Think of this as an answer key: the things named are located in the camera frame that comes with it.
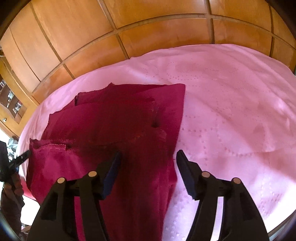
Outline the person's left hand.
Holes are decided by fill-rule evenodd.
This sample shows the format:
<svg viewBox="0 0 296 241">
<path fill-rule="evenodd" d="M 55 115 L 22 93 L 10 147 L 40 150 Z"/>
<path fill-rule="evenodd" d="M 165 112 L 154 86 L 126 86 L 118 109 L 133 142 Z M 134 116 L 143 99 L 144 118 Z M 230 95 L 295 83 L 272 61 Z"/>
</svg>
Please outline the person's left hand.
<svg viewBox="0 0 296 241">
<path fill-rule="evenodd" d="M 10 183 L 4 183 L 1 192 L 1 211 L 13 231 L 19 235 L 21 233 L 22 226 L 22 207 L 19 205 L 16 198 L 21 197 L 24 191 L 21 184 L 20 175 L 18 173 L 14 173 L 11 178 L 16 189 L 13 191 L 12 185 L 10 185 Z"/>
</svg>

